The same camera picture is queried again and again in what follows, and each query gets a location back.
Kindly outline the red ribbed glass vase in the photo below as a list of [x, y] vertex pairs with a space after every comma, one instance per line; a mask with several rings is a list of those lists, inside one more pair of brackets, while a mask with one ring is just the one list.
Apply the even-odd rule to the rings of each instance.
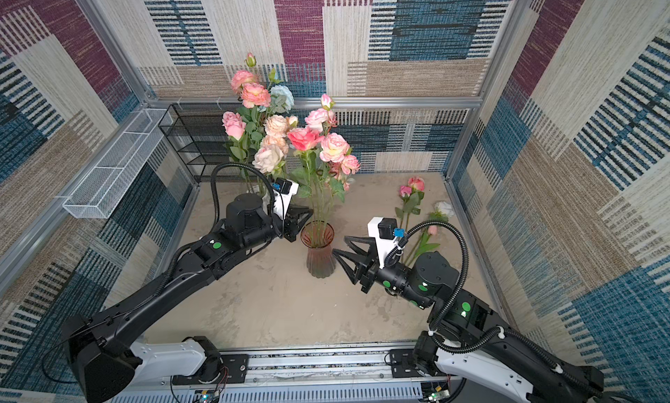
[[335, 272], [334, 235], [333, 226], [323, 221], [307, 223], [301, 231], [301, 241], [307, 247], [305, 266], [313, 277], [327, 278]]

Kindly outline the cream white rose stem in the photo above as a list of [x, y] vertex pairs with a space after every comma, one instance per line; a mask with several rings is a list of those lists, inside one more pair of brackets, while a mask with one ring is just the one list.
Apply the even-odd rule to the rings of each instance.
[[281, 148], [279, 145], [263, 146], [256, 152], [252, 166], [269, 180], [286, 179], [289, 176], [287, 171], [289, 151], [289, 148]]

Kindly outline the bright magenta rose stem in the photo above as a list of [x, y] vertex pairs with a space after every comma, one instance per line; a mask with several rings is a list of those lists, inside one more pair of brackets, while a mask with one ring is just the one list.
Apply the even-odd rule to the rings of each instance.
[[414, 208], [411, 204], [411, 199], [413, 195], [413, 189], [408, 185], [403, 185], [399, 190], [399, 197], [402, 200], [402, 206], [396, 209], [396, 214], [400, 220], [400, 226], [406, 226], [408, 217], [411, 214], [412, 209]]

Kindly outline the large blush pink rose stem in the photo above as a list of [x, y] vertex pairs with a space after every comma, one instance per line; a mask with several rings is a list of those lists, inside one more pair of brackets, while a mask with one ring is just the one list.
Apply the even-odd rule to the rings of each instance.
[[284, 156], [288, 155], [290, 151], [290, 147], [286, 139], [281, 134], [267, 134], [267, 136], [262, 139], [262, 148], [269, 148], [272, 146], [279, 148]]

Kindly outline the dark pink rose stem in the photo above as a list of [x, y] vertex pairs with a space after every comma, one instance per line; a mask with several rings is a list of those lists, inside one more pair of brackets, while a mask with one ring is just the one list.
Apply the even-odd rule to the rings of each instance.
[[322, 225], [324, 218], [323, 190], [318, 175], [317, 147], [322, 140], [318, 132], [307, 127], [297, 127], [288, 132], [288, 139], [294, 148], [294, 155], [299, 159], [300, 166], [291, 172], [292, 178], [300, 185], [298, 194], [308, 197], [314, 210], [314, 232]]

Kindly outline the white and pale blue rose stem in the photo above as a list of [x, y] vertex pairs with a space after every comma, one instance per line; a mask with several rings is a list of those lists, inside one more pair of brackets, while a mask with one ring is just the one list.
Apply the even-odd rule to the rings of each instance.
[[267, 108], [265, 120], [272, 115], [291, 116], [290, 112], [295, 105], [291, 90], [283, 85], [276, 69], [271, 70], [269, 80], [270, 106]]

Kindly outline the pink peony double stem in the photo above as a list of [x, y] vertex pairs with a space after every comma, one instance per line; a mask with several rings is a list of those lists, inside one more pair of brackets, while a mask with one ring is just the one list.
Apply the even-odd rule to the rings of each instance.
[[239, 113], [246, 123], [245, 143], [247, 150], [246, 165], [251, 165], [261, 141], [265, 137], [263, 112], [270, 106], [270, 93], [261, 83], [258, 75], [251, 69], [256, 66], [256, 58], [249, 53], [245, 59], [245, 69], [238, 70], [231, 79], [231, 90], [242, 102], [242, 106], [233, 113]]

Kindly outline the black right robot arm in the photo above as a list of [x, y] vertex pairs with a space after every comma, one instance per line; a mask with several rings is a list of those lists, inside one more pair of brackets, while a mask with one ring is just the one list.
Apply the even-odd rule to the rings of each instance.
[[384, 266], [371, 237], [346, 237], [347, 249], [333, 258], [353, 284], [368, 292], [379, 284], [393, 296], [429, 310], [438, 323], [423, 331], [408, 366], [425, 376], [461, 376], [517, 402], [586, 402], [604, 397], [604, 375], [593, 366], [574, 366], [511, 328], [472, 293], [460, 290], [444, 317], [439, 315], [459, 272], [439, 252], [421, 255], [412, 267]]

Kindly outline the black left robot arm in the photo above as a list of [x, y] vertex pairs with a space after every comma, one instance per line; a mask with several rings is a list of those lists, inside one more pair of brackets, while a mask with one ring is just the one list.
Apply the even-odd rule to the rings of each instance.
[[169, 268], [152, 282], [88, 318], [75, 315], [61, 326], [65, 356], [84, 397], [105, 402], [126, 388], [141, 359], [131, 345], [186, 298], [224, 277], [276, 238], [296, 241], [312, 209], [281, 198], [268, 204], [257, 194], [242, 194], [200, 240], [181, 246]]

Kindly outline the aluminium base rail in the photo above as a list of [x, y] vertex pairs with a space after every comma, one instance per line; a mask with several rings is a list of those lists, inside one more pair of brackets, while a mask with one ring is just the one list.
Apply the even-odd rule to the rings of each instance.
[[411, 341], [223, 352], [231, 379], [150, 380], [116, 402], [525, 402], [532, 384], [483, 353], [439, 354], [436, 376], [412, 368]]

